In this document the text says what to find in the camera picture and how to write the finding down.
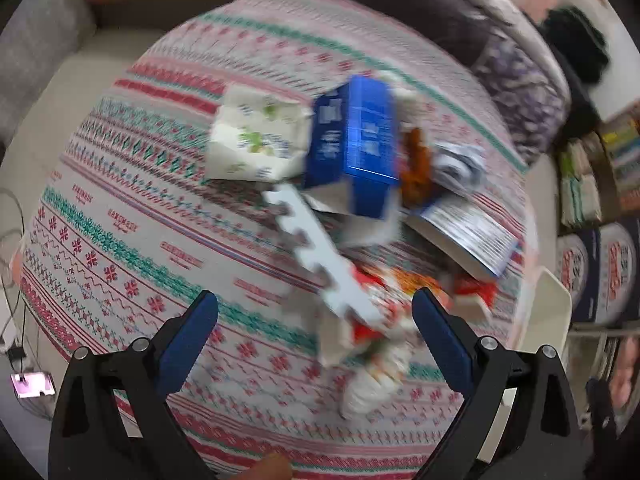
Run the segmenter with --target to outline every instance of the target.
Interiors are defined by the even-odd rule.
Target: blue box
[[[303,187],[348,181],[348,211],[380,218],[398,183],[394,101],[385,82],[360,75],[316,99]]]

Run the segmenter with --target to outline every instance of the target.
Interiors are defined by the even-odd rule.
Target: silver bolt
[[[74,358],[78,359],[78,361],[82,361],[85,357],[89,355],[89,349],[86,346],[81,346],[74,352]]]
[[[549,359],[553,359],[558,355],[558,352],[556,352],[556,349],[553,348],[551,345],[544,345],[542,347],[542,353],[546,355]]]
[[[498,348],[498,342],[491,336],[484,336],[481,340],[480,340],[480,344],[482,345],[482,348],[486,349],[486,350],[495,350],[496,348]]]
[[[136,352],[144,352],[147,348],[149,348],[149,339],[147,339],[146,337],[136,339],[131,347]]]

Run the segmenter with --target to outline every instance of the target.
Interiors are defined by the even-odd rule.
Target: striped tablecloth
[[[356,363],[323,370],[315,361],[313,277],[281,247],[254,184],[204,180],[228,82],[310,103],[374,70],[421,93],[433,138],[485,148],[489,178],[475,200],[522,238],[525,166],[489,97],[447,54],[346,0],[236,0],[169,32],[73,133],[28,227],[22,291],[67,357],[80,345],[124,349],[202,288],[218,296],[220,321],[168,400],[218,470],[278,451],[297,478],[410,478],[462,402],[424,350],[390,402],[362,420],[341,419],[337,403]],[[350,256],[437,272],[441,257],[409,235]],[[494,319],[477,327],[503,342],[522,251],[500,280]],[[120,407],[130,412],[124,398]]]

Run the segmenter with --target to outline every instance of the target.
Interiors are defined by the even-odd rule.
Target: beige tile floor
[[[131,65],[161,32],[135,30],[101,30],[82,49],[60,67],[49,86],[22,122],[0,166],[0,187],[11,189],[18,197],[28,222],[58,154],[70,134],[88,114],[102,90]],[[555,268],[556,243],[556,174],[546,156],[530,171],[527,190],[536,211],[541,263]],[[15,206],[0,196],[0,233],[20,225]],[[0,256],[8,260],[19,236],[5,239]],[[17,288],[10,291],[14,304]],[[18,309],[18,331],[22,328]],[[43,370],[49,370],[60,385],[66,361],[38,328],[31,314],[26,319],[27,351]]]

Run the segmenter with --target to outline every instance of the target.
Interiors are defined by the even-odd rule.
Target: phone screen
[[[28,372],[25,374],[14,374],[11,376],[15,393],[20,399],[28,397],[39,397],[55,395],[51,374],[46,372]]]

